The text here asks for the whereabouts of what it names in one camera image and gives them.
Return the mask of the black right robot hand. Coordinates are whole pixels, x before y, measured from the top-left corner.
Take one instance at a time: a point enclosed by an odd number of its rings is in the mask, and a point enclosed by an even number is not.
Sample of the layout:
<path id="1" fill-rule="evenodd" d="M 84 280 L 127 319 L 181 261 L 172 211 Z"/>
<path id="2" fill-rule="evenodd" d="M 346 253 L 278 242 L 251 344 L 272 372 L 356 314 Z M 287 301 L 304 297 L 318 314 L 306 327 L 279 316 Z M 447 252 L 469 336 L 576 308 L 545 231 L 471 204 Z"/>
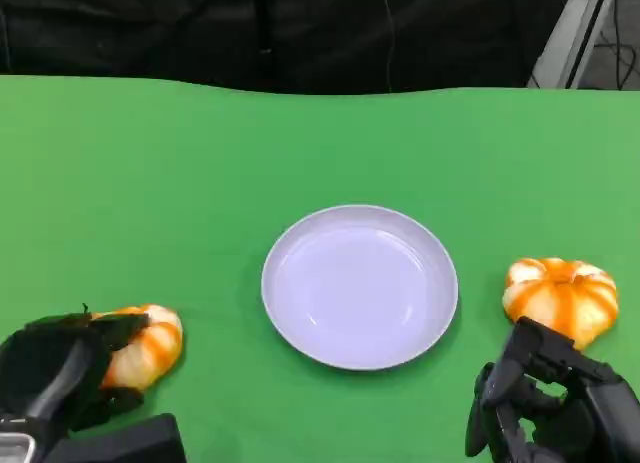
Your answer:
<path id="1" fill-rule="evenodd" d="M 612 367 L 530 319 L 474 384 L 465 454 L 495 462 L 636 462 L 639 400 Z"/>

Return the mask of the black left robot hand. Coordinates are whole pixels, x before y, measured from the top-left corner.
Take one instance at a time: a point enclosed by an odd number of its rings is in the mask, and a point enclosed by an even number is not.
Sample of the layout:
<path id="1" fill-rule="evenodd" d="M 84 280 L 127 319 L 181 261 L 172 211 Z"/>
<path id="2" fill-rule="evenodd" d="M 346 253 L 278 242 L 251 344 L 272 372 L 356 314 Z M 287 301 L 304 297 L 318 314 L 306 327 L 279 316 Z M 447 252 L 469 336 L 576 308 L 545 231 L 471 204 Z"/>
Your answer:
<path id="1" fill-rule="evenodd" d="M 142 314 L 85 310 L 26 324 L 1 344 L 1 460 L 42 462 L 71 432 L 144 402 L 131 386 L 104 383 L 114 353 L 143 329 Z"/>

